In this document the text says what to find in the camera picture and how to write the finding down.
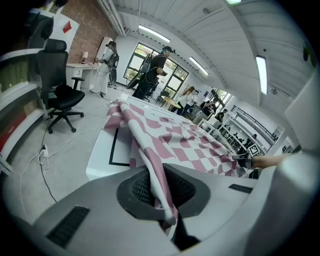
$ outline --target person in white clothing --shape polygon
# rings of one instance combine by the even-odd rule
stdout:
[[[190,100],[190,97],[192,96],[193,91],[195,90],[195,88],[193,86],[189,87],[188,89],[186,89],[182,95],[180,96],[177,104],[181,107],[181,108],[177,108],[177,107],[173,107],[171,109],[171,112],[175,112],[177,110],[177,114],[180,116],[182,113],[182,110],[184,109],[184,107],[187,105],[187,102]]]
[[[102,59],[97,59],[97,62],[102,63],[96,72],[96,78],[94,87],[90,89],[92,93],[102,93],[103,95],[107,94],[108,88],[108,74],[111,70],[110,60],[115,54],[117,54],[117,44],[114,41],[109,42],[106,47],[108,50],[103,55]]]
[[[188,102],[186,103],[185,107],[183,108],[181,116],[184,116],[187,113],[188,109],[190,109],[194,103],[197,103],[198,93],[199,92],[197,90],[194,90],[192,92],[192,94],[187,97]]]

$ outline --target chair headrest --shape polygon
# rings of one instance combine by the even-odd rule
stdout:
[[[63,53],[66,49],[67,43],[57,39],[48,39],[44,47],[44,51],[49,53]]]

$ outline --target ceiling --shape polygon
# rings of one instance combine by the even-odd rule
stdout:
[[[167,45],[139,31],[139,24],[171,39],[177,58],[193,68],[204,84],[221,88],[259,109],[283,113],[314,71],[303,60],[299,28],[271,0],[113,0],[123,26],[132,35]],[[267,62],[268,94],[260,91],[255,57]],[[194,57],[206,76],[189,60]],[[275,88],[277,95],[272,94]]]

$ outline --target checkered cloth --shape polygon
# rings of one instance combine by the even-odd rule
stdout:
[[[114,102],[106,118],[105,129],[129,127],[131,130],[130,167],[147,166],[151,191],[159,201],[156,207],[168,210],[169,224],[177,217],[177,209],[172,202],[163,163],[216,175],[237,175],[233,154],[188,120],[174,119],[123,100]]]

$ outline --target brick wall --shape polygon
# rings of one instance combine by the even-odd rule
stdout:
[[[96,0],[69,0],[61,13],[79,23],[68,63],[80,63],[84,52],[88,52],[85,61],[93,63],[103,38],[116,39],[111,22]]]

